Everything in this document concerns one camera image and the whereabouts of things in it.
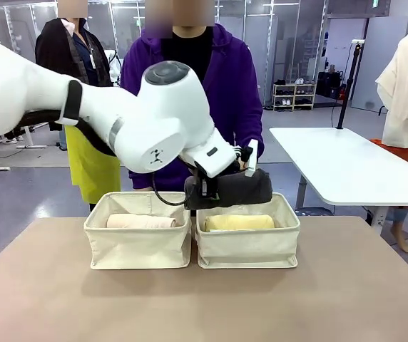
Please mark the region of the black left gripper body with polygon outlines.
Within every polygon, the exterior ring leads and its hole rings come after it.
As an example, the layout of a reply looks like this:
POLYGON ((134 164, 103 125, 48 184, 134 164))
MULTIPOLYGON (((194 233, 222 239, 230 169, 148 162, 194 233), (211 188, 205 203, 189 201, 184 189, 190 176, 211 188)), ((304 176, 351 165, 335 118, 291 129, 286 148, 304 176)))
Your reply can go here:
POLYGON ((211 209, 220 204, 218 182, 216 178, 209 178, 196 167, 187 165, 190 176, 184 183, 185 202, 187 210, 211 209))

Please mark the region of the gray towel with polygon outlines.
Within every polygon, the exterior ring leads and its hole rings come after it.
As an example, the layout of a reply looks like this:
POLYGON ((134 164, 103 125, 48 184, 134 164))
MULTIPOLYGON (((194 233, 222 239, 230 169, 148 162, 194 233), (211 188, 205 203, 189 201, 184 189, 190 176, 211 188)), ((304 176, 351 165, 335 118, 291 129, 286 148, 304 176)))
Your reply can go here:
POLYGON ((264 204, 272 199, 272 183, 268 172, 256 169, 251 177, 244 172, 216 178, 217 199, 205 199, 201 209, 264 204))

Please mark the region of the yellow towel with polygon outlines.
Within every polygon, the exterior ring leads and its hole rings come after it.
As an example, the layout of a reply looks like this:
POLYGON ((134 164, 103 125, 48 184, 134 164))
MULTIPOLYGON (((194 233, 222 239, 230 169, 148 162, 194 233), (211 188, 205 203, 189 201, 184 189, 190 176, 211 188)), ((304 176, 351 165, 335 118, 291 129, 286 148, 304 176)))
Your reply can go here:
POLYGON ((205 219, 204 231, 252 231, 274 229, 275 223, 269 215, 215 215, 205 219))

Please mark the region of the pink towel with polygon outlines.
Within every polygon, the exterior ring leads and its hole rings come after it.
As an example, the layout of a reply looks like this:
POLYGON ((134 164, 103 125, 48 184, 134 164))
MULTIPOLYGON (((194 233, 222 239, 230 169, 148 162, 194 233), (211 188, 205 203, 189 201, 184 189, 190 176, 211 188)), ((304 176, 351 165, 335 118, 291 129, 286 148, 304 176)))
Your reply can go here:
POLYGON ((107 228, 164 229, 175 226, 172 217, 157 217, 139 214, 112 214, 106 222, 107 228))

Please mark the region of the cream fabric basket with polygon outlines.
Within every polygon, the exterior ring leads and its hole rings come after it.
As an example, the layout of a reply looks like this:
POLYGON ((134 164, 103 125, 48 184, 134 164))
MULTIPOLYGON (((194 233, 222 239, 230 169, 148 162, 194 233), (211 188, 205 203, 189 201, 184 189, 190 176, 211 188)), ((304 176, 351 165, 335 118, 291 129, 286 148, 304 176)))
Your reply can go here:
POLYGON ((264 204, 202 209, 196 213, 198 264, 203 269, 291 269, 297 267, 300 221, 280 193, 264 204), (205 232, 205 219, 215 215, 269 215, 274 229, 205 232))
POLYGON ((190 212, 161 202, 154 192, 109 192, 102 196, 84 223, 91 246, 91 268, 179 269, 190 262, 190 212), (172 217, 164 229, 107 228, 112 214, 172 217))

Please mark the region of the person in purple hoodie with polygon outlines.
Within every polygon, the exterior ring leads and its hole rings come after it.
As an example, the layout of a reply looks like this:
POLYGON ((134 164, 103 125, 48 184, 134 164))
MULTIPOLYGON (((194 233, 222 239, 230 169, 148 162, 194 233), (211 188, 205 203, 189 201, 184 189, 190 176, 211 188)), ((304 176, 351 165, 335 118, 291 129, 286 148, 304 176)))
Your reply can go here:
POLYGON ((170 38, 149 38, 143 33, 123 59, 121 87, 136 95, 147 67, 160 61, 184 63, 198 75, 223 138, 240 147, 257 140, 257 153, 262 155, 263 108, 247 44, 220 24, 195 27, 194 32, 194 37, 175 33, 170 38))

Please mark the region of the yellow green apron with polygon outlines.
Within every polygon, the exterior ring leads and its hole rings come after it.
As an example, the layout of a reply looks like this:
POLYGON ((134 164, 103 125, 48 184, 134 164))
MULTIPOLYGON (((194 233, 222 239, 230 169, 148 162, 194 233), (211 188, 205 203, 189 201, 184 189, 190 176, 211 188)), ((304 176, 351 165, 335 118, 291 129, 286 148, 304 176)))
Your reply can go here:
POLYGON ((121 165, 116 157, 94 148, 75 127, 65 126, 71 181, 91 207, 109 192, 121 190, 121 165))

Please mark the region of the wooden shoe rack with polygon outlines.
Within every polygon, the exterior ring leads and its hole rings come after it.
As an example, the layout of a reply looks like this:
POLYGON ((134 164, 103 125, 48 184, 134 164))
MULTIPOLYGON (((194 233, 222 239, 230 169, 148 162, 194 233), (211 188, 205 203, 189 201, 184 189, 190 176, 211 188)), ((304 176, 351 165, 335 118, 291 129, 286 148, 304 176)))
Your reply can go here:
POLYGON ((274 84, 272 88, 272 108, 282 110, 312 110, 316 95, 315 83, 274 84))

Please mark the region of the white table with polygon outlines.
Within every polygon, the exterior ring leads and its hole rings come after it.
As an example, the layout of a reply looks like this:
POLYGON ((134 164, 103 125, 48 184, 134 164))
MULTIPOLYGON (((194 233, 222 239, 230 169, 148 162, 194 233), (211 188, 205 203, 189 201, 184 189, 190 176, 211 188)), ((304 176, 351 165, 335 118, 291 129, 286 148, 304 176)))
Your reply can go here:
POLYGON ((408 162, 357 133, 347 128, 270 132, 323 202, 373 209, 377 232, 390 207, 408 207, 408 162))

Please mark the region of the black luggage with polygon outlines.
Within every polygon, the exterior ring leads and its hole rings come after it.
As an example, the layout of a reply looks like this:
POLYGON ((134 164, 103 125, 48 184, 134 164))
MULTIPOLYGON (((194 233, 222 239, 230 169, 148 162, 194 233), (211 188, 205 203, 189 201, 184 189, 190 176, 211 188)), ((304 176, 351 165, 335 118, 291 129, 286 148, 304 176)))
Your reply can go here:
POLYGON ((345 95, 345 88, 347 86, 344 76, 343 71, 319 72, 317 76, 316 94, 334 100, 341 100, 345 95))

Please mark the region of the black pole stand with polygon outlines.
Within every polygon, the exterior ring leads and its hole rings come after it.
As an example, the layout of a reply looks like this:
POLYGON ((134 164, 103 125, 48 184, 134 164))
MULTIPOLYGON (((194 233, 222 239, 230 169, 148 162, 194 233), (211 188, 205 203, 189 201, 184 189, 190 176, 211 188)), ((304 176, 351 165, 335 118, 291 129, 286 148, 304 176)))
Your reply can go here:
POLYGON ((343 129, 343 122, 345 119, 345 113, 346 113, 346 109, 347 109, 347 104, 349 102, 350 99, 350 91, 351 88, 353 86, 354 83, 354 76, 355 76, 355 71, 356 71, 356 67, 357 67, 357 63, 358 63, 358 58, 360 55, 360 52, 362 50, 362 47, 365 43, 364 39, 353 39, 351 42, 351 45, 355 47, 355 50, 353 52, 353 58, 352 58, 352 64, 351 64, 351 68, 350 68, 350 74, 349 74, 349 78, 347 79, 347 86, 345 88, 345 96, 342 102, 342 107, 341 107, 341 111, 340 111, 340 116, 339 116, 339 120, 337 123, 337 129, 341 130, 343 129))

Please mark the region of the person in black jacket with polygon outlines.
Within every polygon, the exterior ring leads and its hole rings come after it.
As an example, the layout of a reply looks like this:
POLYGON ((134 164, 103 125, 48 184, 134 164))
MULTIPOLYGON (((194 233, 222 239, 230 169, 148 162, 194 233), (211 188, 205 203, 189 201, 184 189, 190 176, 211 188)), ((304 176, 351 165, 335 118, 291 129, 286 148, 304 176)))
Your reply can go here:
MULTIPOLYGON (((51 71, 66 74, 85 84, 111 87, 110 66, 95 35, 85 28, 85 18, 57 18, 46 22, 36 40, 36 63, 51 71)), ((67 151, 65 126, 50 123, 59 133, 58 146, 67 151)), ((110 155, 109 149, 98 150, 110 155)))

